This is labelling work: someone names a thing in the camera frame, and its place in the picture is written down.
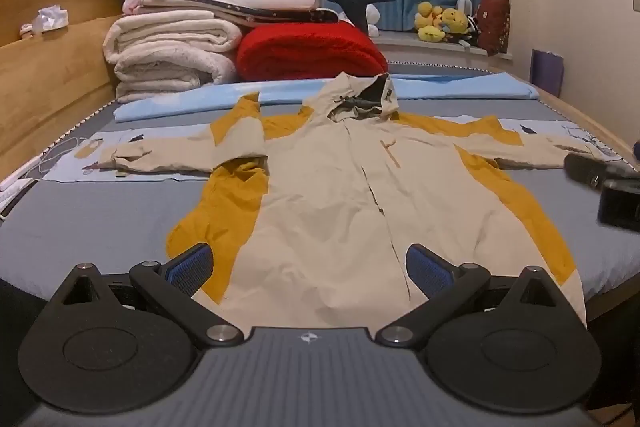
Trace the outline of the white folded fleece blanket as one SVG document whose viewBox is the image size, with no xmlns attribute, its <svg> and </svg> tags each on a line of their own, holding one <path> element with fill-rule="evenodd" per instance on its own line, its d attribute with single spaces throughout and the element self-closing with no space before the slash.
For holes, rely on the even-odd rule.
<svg viewBox="0 0 640 427">
<path fill-rule="evenodd" d="M 236 78 L 233 57 L 243 33 L 200 10 L 126 15 L 111 26 L 104 60 L 114 67 L 116 101 L 126 104 L 224 84 Z"/>
</svg>

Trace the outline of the light blue folded sheet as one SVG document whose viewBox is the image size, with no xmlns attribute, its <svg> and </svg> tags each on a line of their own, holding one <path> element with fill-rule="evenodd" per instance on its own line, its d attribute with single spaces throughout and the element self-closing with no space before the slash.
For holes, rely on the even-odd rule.
<svg viewBox="0 0 640 427">
<path fill-rule="evenodd" d="M 269 80 L 208 84 L 174 94 L 130 102 L 114 110 L 117 122 L 138 121 L 229 109 L 244 95 L 256 93 L 262 105 L 330 101 L 359 94 L 372 82 L 366 77 L 341 74 L 336 78 Z M 397 100 L 537 100 L 537 89 L 506 72 L 475 77 L 392 74 Z"/>
</svg>

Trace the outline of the white plush toy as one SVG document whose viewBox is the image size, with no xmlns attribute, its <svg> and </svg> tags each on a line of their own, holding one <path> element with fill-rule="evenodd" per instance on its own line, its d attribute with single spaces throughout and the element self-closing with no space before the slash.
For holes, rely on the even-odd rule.
<svg viewBox="0 0 640 427">
<path fill-rule="evenodd" d="M 378 30 L 378 22 L 380 21 L 381 14 L 378 8 L 374 4 L 368 4 L 366 9 L 366 17 L 368 24 L 368 35 L 370 38 L 376 38 L 380 35 Z"/>
</svg>

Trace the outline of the dark patterned folded quilt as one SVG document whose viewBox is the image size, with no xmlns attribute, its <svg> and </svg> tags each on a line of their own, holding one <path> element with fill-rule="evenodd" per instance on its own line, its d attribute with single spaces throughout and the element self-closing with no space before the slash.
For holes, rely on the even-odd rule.
<svg viewBox="0 0 640 427">
<path fill-rule="evenodd" d="M 212 11 L 216 17 L 249 28 L 280 23 L 334 24 L 340 21 L 337 12 L 329 9 L 273 11 L 249 9 L 244 6 L 223 3 L 209 3 L 205 7 Z"/>
</svg>

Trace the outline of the purple box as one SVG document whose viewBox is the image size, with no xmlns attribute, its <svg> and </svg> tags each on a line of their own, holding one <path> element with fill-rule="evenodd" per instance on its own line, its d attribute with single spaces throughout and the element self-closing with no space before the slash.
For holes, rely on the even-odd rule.
<svg viewBox="0 0 640 427">
<path fill-rule="evenodd" d="M 561 55 L 532 49 L 529 82 L 559 98 L 564 79 L 564 58 Z"/>
</svg>

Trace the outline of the yellow plush toys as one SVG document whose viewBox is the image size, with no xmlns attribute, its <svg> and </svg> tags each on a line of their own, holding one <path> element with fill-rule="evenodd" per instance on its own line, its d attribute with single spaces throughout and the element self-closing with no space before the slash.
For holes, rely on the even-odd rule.
<svg viewBox="0 0 640 427">
<path fill-rule="evenodd" d="M 431 2 L 418 4 L 414 17 L 414 28 L 418 32 L 418 38 L 423 42 L 460 42 L 471 35 L 469 17 L 463 12 Z"/>
</svg>

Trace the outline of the beige and yellow hooded jacket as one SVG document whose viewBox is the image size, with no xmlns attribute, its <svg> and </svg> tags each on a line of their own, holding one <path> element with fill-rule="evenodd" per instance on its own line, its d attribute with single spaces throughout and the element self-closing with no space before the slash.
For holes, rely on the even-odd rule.
<svg viewBox="0 0 640 427">
<path fill-rule="evenodd" d="M 390 77 L 371 80 L 293 115 L 265 116 L 257 95 L 244 95 L 198 134 L 118 144 L 99 166 L 207 174 L 166 251 L 212 248 L 203 303 L 242 331 L 380 329 L 424 301 L 406 268 L 413 244 L 498 275 L 539 265 L 584 315 L 563 236 L 509 169 L 559 169 L 592 147 L 511 131 L 494 116 L 458 124 L 402 113 Z"/>
</svg>

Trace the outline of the wooden bed headboard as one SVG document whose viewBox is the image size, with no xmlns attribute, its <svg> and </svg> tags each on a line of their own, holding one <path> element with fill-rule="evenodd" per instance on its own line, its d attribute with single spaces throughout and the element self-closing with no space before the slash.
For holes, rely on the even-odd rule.
<svg viewBox="0 0 640 427">
<path fill-rule="evenodd" d="M 27 164 L 63 132 L 115 98 L 104 61 L 107 31 L 124 0 L 1 0 L 1 176 Z M 58 5 L 70 23 L 22 39 L 21 26 Z"/>
</svg>

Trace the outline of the red folded blanket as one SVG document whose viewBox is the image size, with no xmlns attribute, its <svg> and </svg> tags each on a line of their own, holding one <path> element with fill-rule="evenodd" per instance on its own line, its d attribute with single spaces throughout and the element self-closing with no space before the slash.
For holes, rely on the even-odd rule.
<svg viewBox="0 0 640 427">
<path fill-rule="evenodd" d="M 235 66 L 245 81 L 371 77 L 388 71 L 371 39 L 349 23 L 280 23 L 251 30 Z"/>
</svg>

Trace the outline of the crumpled white tissue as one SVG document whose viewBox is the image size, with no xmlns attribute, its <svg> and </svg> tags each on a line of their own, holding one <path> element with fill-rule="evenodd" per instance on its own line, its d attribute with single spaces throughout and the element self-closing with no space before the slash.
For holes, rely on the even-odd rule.
<svg viewBox="0 0 640 427">
<path fill-rule="evenodd" d="M 32 31 L 35 34 L 42 34 L 67 27 L 69 23 L 66 9 L 59 5 L 51 5 L 38 11 L 32 20 Z"/>
</svg>

